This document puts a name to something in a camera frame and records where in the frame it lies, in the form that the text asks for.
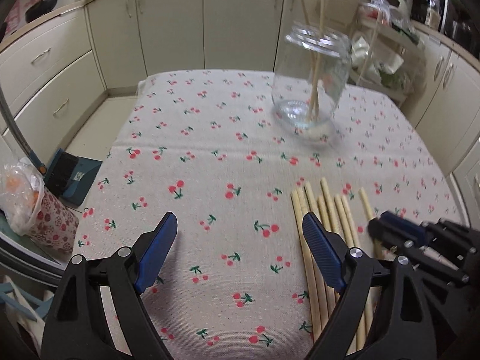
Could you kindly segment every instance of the kitchen cabinet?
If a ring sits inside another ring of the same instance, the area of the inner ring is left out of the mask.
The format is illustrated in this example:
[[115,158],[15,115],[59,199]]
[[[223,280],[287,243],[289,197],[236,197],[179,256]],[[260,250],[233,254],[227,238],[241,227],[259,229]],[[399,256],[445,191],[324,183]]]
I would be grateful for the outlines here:
[[[72,140],[104,99],[104,91],[90,51],[57,74],[23,107],[15,122],[44,164]],[[3,138],[18,157],[23,156],[10,130]]]
[[137,0],[147,75],[203,69],[203,0]]
[[480,142],[478,140],[453,171],[453,176],[465,204],[470,226],[480,229]]
[[135,0],[94,0],[88,15],[108,89],[136,87],[146,78]]
[[417,133],[443,174],[453,171],[480,131],[480,73],[457,53],[447,69]]
[[420,31],[418,35],[425,44],[425,86],[421,91],[417,91],[409,96],[401,108],[405,117],[414,128],[418,125],[434,98],[452,52],[449,47],[440,43],[434,36]]
[[203,0],[205,67],[272,71],[283,0]]

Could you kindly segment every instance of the floor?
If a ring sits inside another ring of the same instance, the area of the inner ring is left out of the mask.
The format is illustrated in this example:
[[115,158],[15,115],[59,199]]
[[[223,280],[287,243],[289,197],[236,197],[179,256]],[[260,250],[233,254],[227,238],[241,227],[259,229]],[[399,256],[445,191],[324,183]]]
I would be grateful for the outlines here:
[[105,100],[78,131],[67,152],[103,161],[136,102],[136,96]]

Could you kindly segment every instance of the glass jar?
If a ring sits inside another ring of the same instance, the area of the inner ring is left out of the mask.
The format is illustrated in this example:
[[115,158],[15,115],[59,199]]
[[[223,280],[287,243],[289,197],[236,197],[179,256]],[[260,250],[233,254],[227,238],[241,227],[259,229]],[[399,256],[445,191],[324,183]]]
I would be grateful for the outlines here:
[[350,39],[337,31],[295,23],[275,70],[277,116],[307,130],[330,120],[351,67]]

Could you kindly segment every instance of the cherry print tablecloth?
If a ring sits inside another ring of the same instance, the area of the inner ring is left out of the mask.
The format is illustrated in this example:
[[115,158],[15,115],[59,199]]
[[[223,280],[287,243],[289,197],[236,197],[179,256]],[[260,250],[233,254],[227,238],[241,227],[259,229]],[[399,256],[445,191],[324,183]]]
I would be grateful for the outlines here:
[[[347,86],[329,135],[312,141],[272,112],[274,74],[152,76],[85,202],[75,253],[110,256],[166,211],[178,236],[142,299],[176,359],[300,359],[312,345],[309,298],[290,192],[304,180],[349,196],[364,250],[358,189],[375,212],[459,220],[424,144],[380,93]],[[285,91],[304,91],[294,81]],[[128,352],[111,298],[107,320]]]

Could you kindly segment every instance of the kitchen items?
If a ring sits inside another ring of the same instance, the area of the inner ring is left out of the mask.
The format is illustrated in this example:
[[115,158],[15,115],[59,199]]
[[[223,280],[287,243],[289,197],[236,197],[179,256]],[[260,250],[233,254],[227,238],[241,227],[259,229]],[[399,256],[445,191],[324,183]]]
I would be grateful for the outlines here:
[[[275,70],[272,99],[282,120],[308,129],[330,119],[351,66],[350,39],[325,28],[295,24],[285,38],[286,52]],[[292,91],[304,81],[310,90]]]

